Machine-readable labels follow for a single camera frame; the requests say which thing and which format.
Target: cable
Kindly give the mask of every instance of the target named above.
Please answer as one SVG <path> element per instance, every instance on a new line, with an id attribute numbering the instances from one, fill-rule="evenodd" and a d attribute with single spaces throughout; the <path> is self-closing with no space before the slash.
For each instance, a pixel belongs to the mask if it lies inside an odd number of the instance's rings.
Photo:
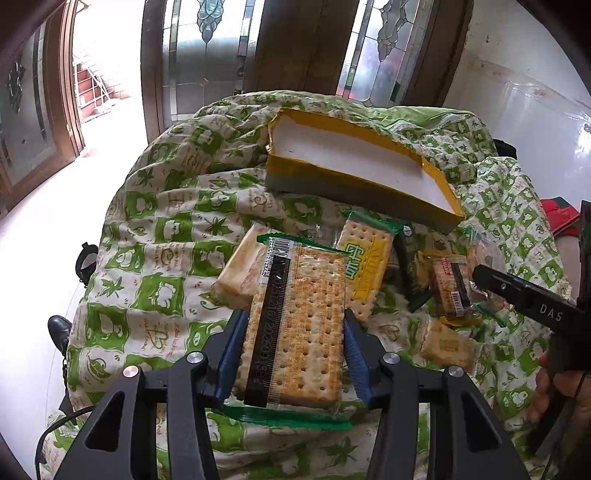
<path id="1" fill-rule="evenodd" d="M 91 412 L 94 409 L 94 406 L 84 407 L 74 413 L 66 415 L 62 419 L 59 419 L 52 423 L 46 431 L 43 432 L 41 437 L 39 438 L 39 442 L 37 443 L 37 450 L 35 450 L 35 473 L 37 474 L 37 480 L 41 480 L 41 471 L 39 469 L 39 457 L 41 456 L 41 451 L 43 450 L 43 443 L 45 442 L 45 438 L 54 430 L 64 426 L 70 420 L 74 420 L 85 413 Z"/>
<path id="2" fill-rule="evenodd" d="M 560 439 L 564 437 L 564 435 L 566 434 L 566 430 L 568 429 L 568 427 L 570 425 L 570 421 L 573 418 L 574 409 L 576 407 L 577 397 L 579 396 L 579 392 L 581 391 L 581 387 L 583 386 L 583 382 L 584 382 L 585 378 L 587 378 L 588 374 L 589 374 L 589 372 L 583 372 L 583 374 L 581 375 L 581 380 L 579 380 L 579 384 L 577 385 L 577 390 L 574 392 L 573 401 L 571 402 L 571 409 L 569 412 L 569 418 L 567 421 L 564 422 L 564 425 L 562 427 L 562 431 L 560 432 L 560 436 L 558 437 L 558 440 L 556 440 L 556 443 L 552 447 L 552 451 L 550 452 L 550 456 L 548 457 L 548 461 L 546 462 L 546 467 L 544 468 L 544 472 L 542 473 L 540 480 L 546 479 L 546 475 L 548 474 L 548 470 L 550 470 L 550 465 L 552 465 L 552 462 L 554 461 L 554 457 L 558 453 L 558 448 L 560 447 Z"/>

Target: black strap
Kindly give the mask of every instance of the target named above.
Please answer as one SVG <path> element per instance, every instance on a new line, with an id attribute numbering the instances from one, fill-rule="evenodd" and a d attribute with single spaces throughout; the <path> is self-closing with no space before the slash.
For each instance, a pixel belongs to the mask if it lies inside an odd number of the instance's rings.
<path id="1" fill-rule="evenodd" d="M 76 260 L 76 275 L 78 275 L 78 278 L 84 284 L 85 287 L 88 286 L 90 276 L 96 270 L 96 261 L 85 266 L 84 268 L 82 268 L 82 265 L 84 264 L 84 260 L 86 260 L 86 257 L 92 254 L 98 255 L 99 247 L 97 247 L 96 245 L 89 245 L 87 242 L 84 242 L 82 244 L 82 252 L 80 252 L 80 255 L 78 255 L 78 259 Z"/>

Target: cracker package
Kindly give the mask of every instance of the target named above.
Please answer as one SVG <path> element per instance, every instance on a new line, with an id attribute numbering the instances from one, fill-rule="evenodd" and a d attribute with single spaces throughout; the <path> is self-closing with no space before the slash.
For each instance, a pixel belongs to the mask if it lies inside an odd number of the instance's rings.
<path id="1" fill-rule="evenodd" d="M 437 314 L 453 326 L 477 323 L 480 313 L 473 305 L 467 258 L 434 251 L 422 252 L 421 257 L 429 271 Z"/>
<path id="2" fill-rule="evenodd" d="M 346 308 L 353 310 L 357 320 L 367 324 L 392 249 L 392 240 L 399 231 L 397 223 L 377 220 L 361 212 L 351 211 L 337 248 L 349 254 Z"/>
<path id="3" fill-rule="evenodd" d="M 411 224 L 402 227 L 394 237 L 394 251 L 400 265 L 400 276 L 404 297 L 411 312 L 419 309 L 430 298 L 428 276 L 422 274 L 424 267 L 418 256 L 418 242 Z"/>
<path id="4" fill-rule="evenodd" d="M 505 307 L 505 300 L 493 292 L 480 290 L 472 281 L 472 272 L 477 265 L 486 265 L 501 273 L 506 273 L 505 257 L 499 247 L 476 229 L 467 227 L 464 233 L 469 239 L 468 274 L 470 275 L 470 286 L 476 302 L 475 305 L 479 310 L 494 315 Z"/>
<path id="5" fill-rule="evenodd" d="M 234 388 L 250 408 L 241 420 L 313 427 L 306 420 L 324 416 L 330 423 L 342 389 L 346 255 L 281 233 L 259 241 L 268 248 Z"/>
<path id="6" fill-rule="evenodd" d="M 269 227 L 253 223 L 213 284 L 213 295 L 231 309 L 250 309 L 266 251 L 256 238 L 270 232 Z"/>
<path id="7" fill-rule="evenodd" d="M 473 373 L 479 344 L 466 338 L 437 320 L 423 324 L 420 339 L 420 355 L 440 367 L 458 365 Z"/>

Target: white tiled floor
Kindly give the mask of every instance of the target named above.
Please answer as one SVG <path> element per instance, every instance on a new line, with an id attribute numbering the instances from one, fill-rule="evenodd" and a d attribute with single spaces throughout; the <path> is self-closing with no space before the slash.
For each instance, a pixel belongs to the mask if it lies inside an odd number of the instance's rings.
<path id="1" fill-rule="evenodd" d="M 0 222 L 0 432 L 32 477 L 46 415 L 63 397 L 47 319 L 73 317 L 83 293 L 74 272 L 81 245 L 99 242 L 109 202 L 147 144 L 141 99 L 122 100 L 84 124 L 83 134 L 90 156 L 59 171 Z"/>

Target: yellow label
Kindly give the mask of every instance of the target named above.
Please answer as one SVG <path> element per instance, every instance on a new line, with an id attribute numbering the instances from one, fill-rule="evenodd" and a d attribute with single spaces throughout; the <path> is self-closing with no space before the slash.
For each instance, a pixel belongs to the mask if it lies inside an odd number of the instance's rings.
<path id="1" fill-rule="evenodd" d="M 374 238 L 369 248 L 354 242 L 346 244 L 345 251 L 349 253 L 349 258 L 345 276 L 355 285 L 353 300 L 367 301 L 382 260 L 384 246 L 385 242 L 380 238 Z"/>

